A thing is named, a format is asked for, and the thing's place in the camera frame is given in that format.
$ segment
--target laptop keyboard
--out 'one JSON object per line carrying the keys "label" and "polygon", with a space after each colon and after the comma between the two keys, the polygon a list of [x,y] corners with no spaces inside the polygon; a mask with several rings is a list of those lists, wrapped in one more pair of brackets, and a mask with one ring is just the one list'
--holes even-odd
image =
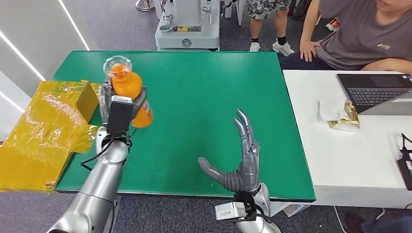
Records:
{"label": "laptop keyboard", "polygon": [[387,100],[398,97],[412,89],[374,89],[374,88],[348,88],[349,95],[356,105],[375,106]]}

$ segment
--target robotic arm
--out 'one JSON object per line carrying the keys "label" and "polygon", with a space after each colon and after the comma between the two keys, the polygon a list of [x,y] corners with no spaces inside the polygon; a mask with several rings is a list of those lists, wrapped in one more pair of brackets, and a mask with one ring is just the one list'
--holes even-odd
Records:
{"label": "robotic arm", "polygon": [[234,123],[239,130],[242,158],[239,168],[222,172],[209,162],[198,159],[201,170],[220,183],[225,189],[235,192],[234,202],[215,206],[218,221],[234,221],[243,233],[281,233],[270,216],[269,190],[259,182],[259,146],[253,139],[252,127],[247,115],[237,110],[239,118]]}
{"label": "robotic arm", "polygon": [[[116,96],[110,85],[110,79],[106,80],[99,87],[99,106],[103,125],[96,135],[94,157],[98,161],[70,207],[47,233],[102,233],[104,231],[110,211],[114,210],[121,170],[129,153],[127,128],[130,120],[134,118],[133,114],[135,116],[142,106],[146,92],[142,91],[132,103],[125,103],[125,108],[130,108],[132,104],[133,110],[130,118],[124,119],[123,122],[119,122],[116,118],[118,114],[110,109],[114,97]],[[115,124],[112,123],[114,126],[110,125],[111,117],[116,119]],[[116,130],[120,129],[119,125],[125,126],[126,131]]]}

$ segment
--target white table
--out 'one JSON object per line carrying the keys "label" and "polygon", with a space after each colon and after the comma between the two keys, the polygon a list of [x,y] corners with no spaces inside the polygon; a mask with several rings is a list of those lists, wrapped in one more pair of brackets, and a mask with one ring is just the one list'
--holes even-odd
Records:
{"label": "white table", "polygon": [[346,99],[337,73],[358,72],[284,70],[317,199],[312,204],[404,208],[412,191],[396,160],[400,133],[412,137],[412,116],[359,116],[357,132],[329,128],[319,117],[318,102]]}

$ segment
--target laptop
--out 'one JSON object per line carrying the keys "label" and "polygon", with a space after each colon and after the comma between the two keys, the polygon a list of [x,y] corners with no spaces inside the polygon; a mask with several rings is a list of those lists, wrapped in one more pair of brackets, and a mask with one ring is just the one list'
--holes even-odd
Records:
{"label": "laptop", "polygon": [[338,74],[359,115],[412,116],[412,75]]}

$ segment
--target man's hand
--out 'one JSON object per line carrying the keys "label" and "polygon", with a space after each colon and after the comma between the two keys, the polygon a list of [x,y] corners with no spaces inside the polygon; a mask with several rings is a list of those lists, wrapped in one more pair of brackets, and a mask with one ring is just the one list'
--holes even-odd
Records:
{"label": "man's hand", "polygon": [[398,71],[412,74],[412,62],[402,59],[386,58],[366,65],[362,71]]}
{"label": "man's hand", "polygon": [[313,57],[316,57],[316,47],[320,47],[321,44],[310,40],[300,42],[300,59],[305,58],[305,61],[312,62]]}

